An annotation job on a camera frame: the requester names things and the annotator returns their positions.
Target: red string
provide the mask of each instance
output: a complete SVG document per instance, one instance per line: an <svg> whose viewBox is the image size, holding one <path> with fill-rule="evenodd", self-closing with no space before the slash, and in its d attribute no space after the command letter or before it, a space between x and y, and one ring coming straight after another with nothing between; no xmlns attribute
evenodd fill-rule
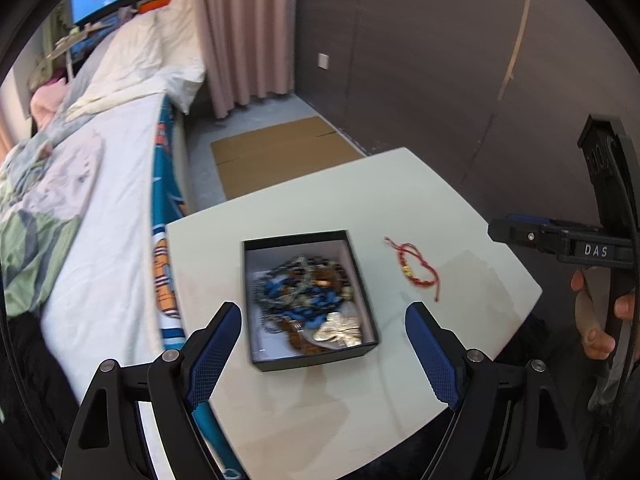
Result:
<svg viewBox="0 0 640 480"><path fill-rule="evenodd" d="M398 261L400 262L400 266L404 268L407 268L408 265L406 264L406 257L404 256L404 254L410 254L411 256L414 256L415 258L418 258L418 260L420 260L420 264L421 266L423 266L425 269L427 269L431 274L433 274L434 280L430 281L430 280L419 280L418 278L416 278L413 275L407 276L407 278L414 283L417 286L423 286L425 288L428 288L430 286L435 285L436 286L436 297L435 297L435 301L439 301L440 300L440 277L436 271L436 269L434 269L433 267L431 267L427 260L425 260L422 257L422 253L420 252L420 250L413 244L402 244L402 245L397 245L393 242L393 240L391 238L385 237L385 242L388 242L389 245L391 245L397 252L398 252Z"/></svg>

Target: dark gray wall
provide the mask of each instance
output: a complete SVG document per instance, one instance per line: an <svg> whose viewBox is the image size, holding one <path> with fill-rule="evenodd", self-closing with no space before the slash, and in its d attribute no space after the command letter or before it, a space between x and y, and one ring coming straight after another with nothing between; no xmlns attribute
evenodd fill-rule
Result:
<svg viewBox="0 0 640 480"><path fill-rule="evenodd" d="M597 222L575 143L619 115L640 148L640 75L584 0L298 0L296 91L369 153L406 146L487 220L517 212ZM318 52L330 55L328 71ZM537 313L572 321L572 269L517 251Z"/></svg>

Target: hand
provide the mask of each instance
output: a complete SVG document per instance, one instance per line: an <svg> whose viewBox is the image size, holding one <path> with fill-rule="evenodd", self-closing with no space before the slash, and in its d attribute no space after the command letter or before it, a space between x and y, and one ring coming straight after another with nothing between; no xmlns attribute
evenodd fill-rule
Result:
<svg viewBox="0 0 640 480"><path fill-rule="evenodd" d="M574 276L571 278L571 288L572 291L584 295L583 298L578 298L576 301L576 326L582 335L584 353L590 359L604 360L613 352L616 347L616 342L609 334L604 332L600 323L595 320L593 303L591 303L591 300L584 291L584 275L581 270L576 270ZM634 292L618 298L614 306L616 317L631 321L634 314L635 299L636 295ZM579 300L588 302L588 306L590 306L591 317L588 320L578 318ZM638 358L640 358L640 344L636 343L636 359Z"/></svg>

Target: white light switch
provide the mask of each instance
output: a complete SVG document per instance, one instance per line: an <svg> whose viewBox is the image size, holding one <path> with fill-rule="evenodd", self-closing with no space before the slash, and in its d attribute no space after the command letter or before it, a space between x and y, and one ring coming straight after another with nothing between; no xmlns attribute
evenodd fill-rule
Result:
<svg viewBox="0 0 640 480"><path fill-rule="evenodd" d="M318 54L318 66L329 70L329 56L327 54Z"/></svg>

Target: metal bolt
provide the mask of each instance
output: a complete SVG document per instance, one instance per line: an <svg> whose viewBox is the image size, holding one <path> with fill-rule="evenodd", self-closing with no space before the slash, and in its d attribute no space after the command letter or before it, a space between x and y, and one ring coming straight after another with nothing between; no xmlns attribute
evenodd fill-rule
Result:
<svg viewBox="0 0 640 480"><path fill-rule="evenodd" d="M102 361L100 363L100 371L101 372L111 372L116 365L116 361L113 359L107 359L106 361Z"/></svg>
<svg viewBox="0 0 640 480"><path fill-rule="evenodd" d="M481 351L476 350L475 348L469 350L469 352L466 353L466 356L470 361L473 361L475 363L479 363L480 361L482 361L482 359L484 359L484 354Z"/></svg>
<svg viewBox="0 0 640 480"><path fill-rule="evenodd" d="M162 361L170 363L172 361L175 361L179 355L180 352L178 352L177 350L165 350L162 353Z"/></svg>
<svg viewBox="0 0 640 480"><path fill-rule="evenodd" d="M531 362L531 368L537 372L544 372L546 370L546 365L540 359L533 359Z"/></svg>

